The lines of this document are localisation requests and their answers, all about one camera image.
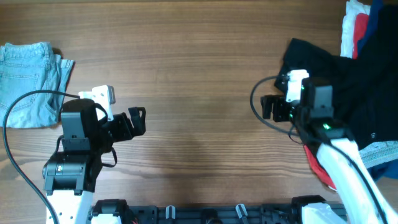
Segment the folded light blue jeans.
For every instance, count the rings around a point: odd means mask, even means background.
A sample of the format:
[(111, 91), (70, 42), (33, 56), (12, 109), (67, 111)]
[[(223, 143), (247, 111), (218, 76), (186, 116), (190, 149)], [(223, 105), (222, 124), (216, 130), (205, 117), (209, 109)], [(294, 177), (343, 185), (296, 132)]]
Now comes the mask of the folded light blue jeans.
[[(53, 52), (48, 42), (1, 46), (1, 122), (20, 96), (37, 90), (66, 92), (75, 61)], [(64, 96), (37, 93), (21, 99), (11, 110), (8, 128), (41, 128), (58, 123)]]

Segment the red garment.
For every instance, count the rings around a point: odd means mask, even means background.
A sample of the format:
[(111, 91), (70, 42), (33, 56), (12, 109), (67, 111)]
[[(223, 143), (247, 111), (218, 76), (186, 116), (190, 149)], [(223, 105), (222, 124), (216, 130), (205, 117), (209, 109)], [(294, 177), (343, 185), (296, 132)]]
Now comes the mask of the red garment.
[(369, 15), (364, 13), (359, 13), (356, 16), (354, 23), (354, 34), (353, 34), (353, 58), (357, 59), (359, 55), (359, 51), (363, 47), (363, 39), (366, 34), (367, 26), (369, 22)]

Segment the black shorts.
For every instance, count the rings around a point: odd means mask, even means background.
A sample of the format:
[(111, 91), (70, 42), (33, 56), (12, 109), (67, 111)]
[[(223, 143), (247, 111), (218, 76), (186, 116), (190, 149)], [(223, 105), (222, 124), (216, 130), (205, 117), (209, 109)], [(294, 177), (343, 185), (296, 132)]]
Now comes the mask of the black shorts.
[(396, 5), (380, 9), (377, 29), (356, 59), (292, 39), (279, 73), (296, 69), (329, 80), (335, 118), (349, 126), (360, 149), (374, 142), (397, 140)]

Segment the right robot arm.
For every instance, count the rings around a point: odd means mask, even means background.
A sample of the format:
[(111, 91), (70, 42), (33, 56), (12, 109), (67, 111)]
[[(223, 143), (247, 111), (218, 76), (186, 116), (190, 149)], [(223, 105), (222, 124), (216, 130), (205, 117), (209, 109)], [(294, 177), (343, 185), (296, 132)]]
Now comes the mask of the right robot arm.
[(281, 77), (288, 93), (282, 116), (333, 182), (345, 208), (342, 219), (324, 202), (300, 206), (302, 223), (397, 223), (397, 212), (367, 171), (351, 131), (333, 117), (333, 89), (324, 80)]

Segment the navy blue garment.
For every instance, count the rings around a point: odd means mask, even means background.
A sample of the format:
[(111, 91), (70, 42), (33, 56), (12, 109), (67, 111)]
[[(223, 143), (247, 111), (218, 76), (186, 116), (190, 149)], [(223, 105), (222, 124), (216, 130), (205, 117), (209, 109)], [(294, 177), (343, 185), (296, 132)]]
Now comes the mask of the navy blue garment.
[(373, 0), (369, 12), (369, 20), (366, 27), (366, 31), (364, 33), (364, 37), (358, 41), (358, 53), (360, 53), (369, 40), (369, 38), (375, 33), (377, 30), (378, 19), (379, 19), (379, 11), (383, 8), (384, 1), (383, 0)]

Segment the white garment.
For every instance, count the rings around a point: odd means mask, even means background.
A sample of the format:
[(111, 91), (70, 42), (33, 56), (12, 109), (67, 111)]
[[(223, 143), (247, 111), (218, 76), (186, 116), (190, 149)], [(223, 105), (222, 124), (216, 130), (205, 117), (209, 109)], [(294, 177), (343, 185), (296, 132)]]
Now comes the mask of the white garment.
[(369, 15), (370, 5), (365, 5), (357, 0), (346, 2), (345, 16), (342, 22), (341, 48), (342, 57), (353, 58), (354, 53), (354, 25), (356, 16), (360, 13)]

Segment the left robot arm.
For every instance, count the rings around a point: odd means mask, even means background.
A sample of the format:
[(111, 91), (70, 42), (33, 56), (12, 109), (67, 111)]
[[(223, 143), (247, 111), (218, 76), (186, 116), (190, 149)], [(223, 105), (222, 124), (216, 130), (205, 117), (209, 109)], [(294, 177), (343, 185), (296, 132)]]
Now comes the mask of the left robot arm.
[(103, 107), (91, 99), (66, 102), (61, 112), (62, 147), (43, 168), (44, 190), (50, 208), (47, 223), (138, 223), (125, 200), (93, 201), (96, 180), (106, 164), (101, 156), (114, 154), (113, 144), (142, 136), (146, 110), (133, 107), (128, 114), (99, 119)]

